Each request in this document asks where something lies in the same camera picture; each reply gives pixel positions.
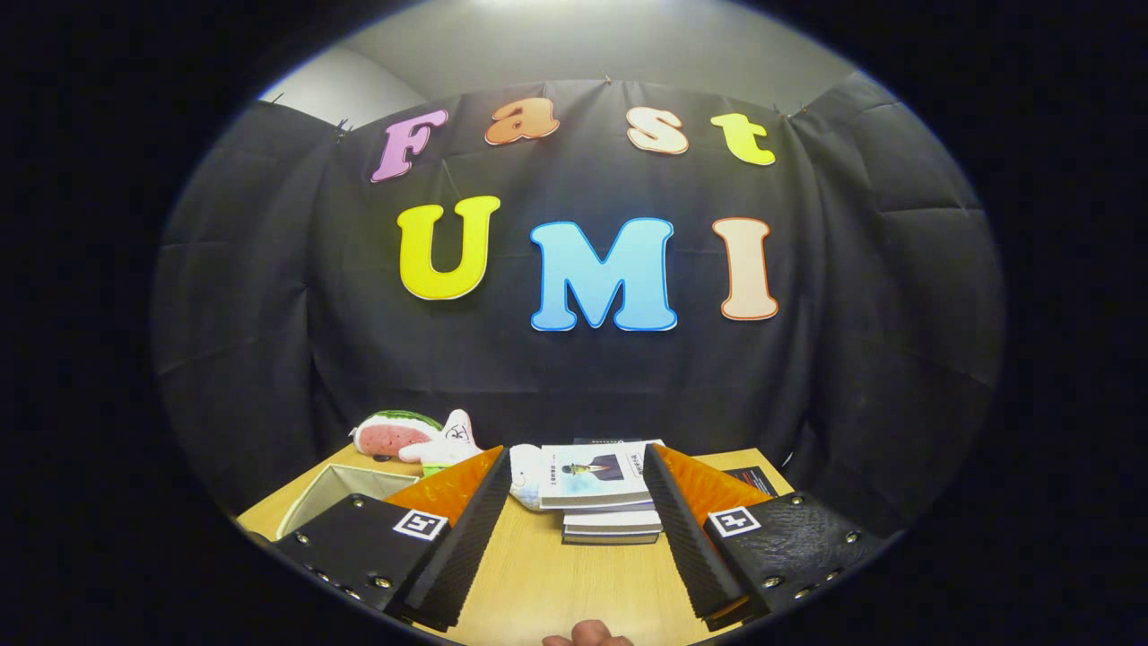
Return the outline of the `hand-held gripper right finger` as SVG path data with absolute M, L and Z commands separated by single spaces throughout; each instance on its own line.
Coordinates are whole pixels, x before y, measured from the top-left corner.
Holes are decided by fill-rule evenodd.
M 660 444 L 645 449 L 643 477 L 692 609 L 709 629 L 791 613 L 884 552 L 881 536 L 814 495 L 766 495 Z

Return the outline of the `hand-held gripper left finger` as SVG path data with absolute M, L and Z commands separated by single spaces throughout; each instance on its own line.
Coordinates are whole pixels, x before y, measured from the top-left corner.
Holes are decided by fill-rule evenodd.
M 457 625 L 511 483 L 503 446 L 397 493 L 350 493 L 272 540 L 276 553 L 373 612 Z

